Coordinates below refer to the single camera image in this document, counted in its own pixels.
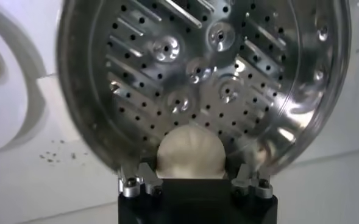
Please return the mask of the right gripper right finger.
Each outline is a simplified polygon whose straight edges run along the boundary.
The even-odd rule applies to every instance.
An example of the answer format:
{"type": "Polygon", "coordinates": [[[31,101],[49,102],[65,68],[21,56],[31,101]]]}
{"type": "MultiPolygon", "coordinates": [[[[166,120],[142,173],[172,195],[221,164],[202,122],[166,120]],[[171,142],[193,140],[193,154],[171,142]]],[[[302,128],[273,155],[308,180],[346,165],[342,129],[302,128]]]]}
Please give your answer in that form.
{"type": "Polygon", "coordinates": [[[270,183],[270,175],[267,170],[259,169],[252,172],[249,165],[242,164],[236,177],[231,181],[235,195],[247,196],[254,194],[261,199],[273,197],[273,187],[270,183]]]}

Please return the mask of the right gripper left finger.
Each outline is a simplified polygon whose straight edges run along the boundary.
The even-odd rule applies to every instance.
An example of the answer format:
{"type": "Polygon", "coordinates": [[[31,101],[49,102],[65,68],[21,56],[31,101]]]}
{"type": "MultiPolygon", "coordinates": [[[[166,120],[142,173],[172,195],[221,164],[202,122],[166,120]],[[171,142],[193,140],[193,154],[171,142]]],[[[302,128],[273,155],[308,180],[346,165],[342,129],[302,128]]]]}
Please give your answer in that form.
{"type": "Polygon", "coordinates": [[[156,196],[162,192],[163,180],[151,169],[148,163],[136,166],[122,166],[119,173],[119,192],[126,198],[135,198],[145,192],[156,196]]]}

